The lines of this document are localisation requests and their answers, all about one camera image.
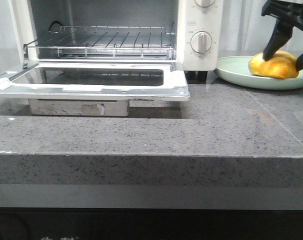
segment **plate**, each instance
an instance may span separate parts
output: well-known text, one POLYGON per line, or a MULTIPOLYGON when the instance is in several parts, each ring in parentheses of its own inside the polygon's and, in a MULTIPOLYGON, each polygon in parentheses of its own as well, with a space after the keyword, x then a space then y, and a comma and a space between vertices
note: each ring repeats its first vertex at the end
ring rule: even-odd
POLYGON ((244 87, 267 90, 292 90, 303 88, 303 70, 297 78, 277 79, 253 75, 248 69, 252 56, 220 57, 215 73, 227 82, 244 87))

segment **croissant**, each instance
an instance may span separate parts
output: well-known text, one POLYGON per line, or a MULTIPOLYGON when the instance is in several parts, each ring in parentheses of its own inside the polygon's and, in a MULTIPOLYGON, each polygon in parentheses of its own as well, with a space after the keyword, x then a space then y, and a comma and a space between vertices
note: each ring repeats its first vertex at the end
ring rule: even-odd
POLYGON ((278 50, 274 56, 265 61, 263 53, 255 55, 248 63, 252 74, 276 79, 297 78, 296 57, 289 52, 278 50))

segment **oven rack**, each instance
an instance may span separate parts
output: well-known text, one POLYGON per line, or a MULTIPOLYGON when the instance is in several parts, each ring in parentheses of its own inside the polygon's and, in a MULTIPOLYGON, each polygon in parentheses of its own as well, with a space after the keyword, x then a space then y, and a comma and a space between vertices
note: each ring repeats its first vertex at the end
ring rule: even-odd
POLYGON ((60 26, 24 44, 24 58, 172 60, 175 37, 162 26, 60 26))

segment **white knob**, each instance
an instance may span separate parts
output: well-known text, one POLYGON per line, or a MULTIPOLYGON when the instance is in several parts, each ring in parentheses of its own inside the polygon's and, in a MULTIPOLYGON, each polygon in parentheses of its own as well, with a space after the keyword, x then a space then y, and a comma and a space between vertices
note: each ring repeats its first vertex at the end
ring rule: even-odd
POLYGON ((191 38, 190 44, 196 53, 205 54, 212 46, 212 37, 205 31, 199 31, 191 38))
POLYGON ((214 2, 215 0, 195 0, 195 3, 202 8, 208 8, 214 2))

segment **speckled stone countertop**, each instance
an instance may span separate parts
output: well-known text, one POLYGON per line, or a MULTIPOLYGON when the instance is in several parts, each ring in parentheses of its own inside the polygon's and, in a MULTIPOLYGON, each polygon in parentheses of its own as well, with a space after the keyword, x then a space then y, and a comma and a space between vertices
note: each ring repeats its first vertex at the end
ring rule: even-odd
MULTIPOLYGON (((0 50, 0 72, 17 63, 0 50)), ((184 103, 131 102, 126 118, 32 116, 25 99, 0 99, 0 184, 303 187, 303 88, 210 72, 189 91, 184 103)))

